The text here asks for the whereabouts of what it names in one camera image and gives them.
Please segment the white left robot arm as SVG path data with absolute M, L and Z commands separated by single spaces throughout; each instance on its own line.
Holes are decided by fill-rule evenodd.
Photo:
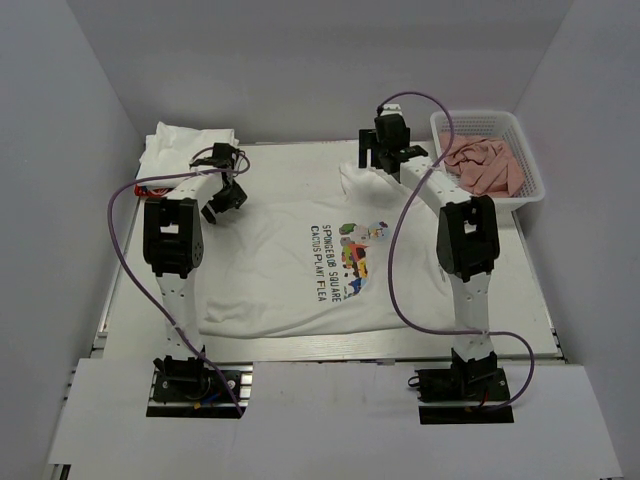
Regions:
M 205 256 L 202 223 L 238 209 L 247 195 L 236 181 L 250 162 L 243 150 L 215 143 L 196 153 L 188 175 L 162 197 L 144 205 L 143 257 L 160 288 L 172 352 L 199 358 L 205 346 L 196 320 L 196 269 Z

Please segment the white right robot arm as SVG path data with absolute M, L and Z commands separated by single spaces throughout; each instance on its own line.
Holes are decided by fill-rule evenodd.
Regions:
M 379 107 L 374 127 L 359 131 L 358 166 L 381 169 L 411 190 L 398 226 L 415 199 L 437 216 L 435 250 L 452 288 L 454 327 L 429 329 L 399 316 L 421 333 L 452 338 L 452 388 L 463 398 L 477 397 L 497 372 L 488 309 L 488 287 L 500 253 L 494 201 L 457 187 L 424 148 L 412 146 L 410 128 L 397 106 Z

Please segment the white printed t-shirt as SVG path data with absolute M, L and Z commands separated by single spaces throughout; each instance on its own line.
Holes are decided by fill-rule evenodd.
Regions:
M 202 334 L 235 339 L 453 325 L 436 258 L 436 215 L 376 170 L 344 164 L 325 199 L 248 203 L 203 229 Z

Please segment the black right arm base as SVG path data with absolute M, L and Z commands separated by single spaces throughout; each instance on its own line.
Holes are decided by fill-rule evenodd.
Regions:
M 511 398 L 502 368 L 489 377 L 465 383 L 461 372 L 448 368 L 418 369 L 407 380 L 418 397 L 421 425 L 496 425 L 514 422 L 513 408 L 498 408 Z

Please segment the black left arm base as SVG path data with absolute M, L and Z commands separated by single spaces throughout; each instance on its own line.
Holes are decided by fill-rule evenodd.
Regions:
M 156 358 L 146 416 L 240 419 L 248 406 L 253 368 L 234 365 L 221 372 L 224 379 L 201 359 Z

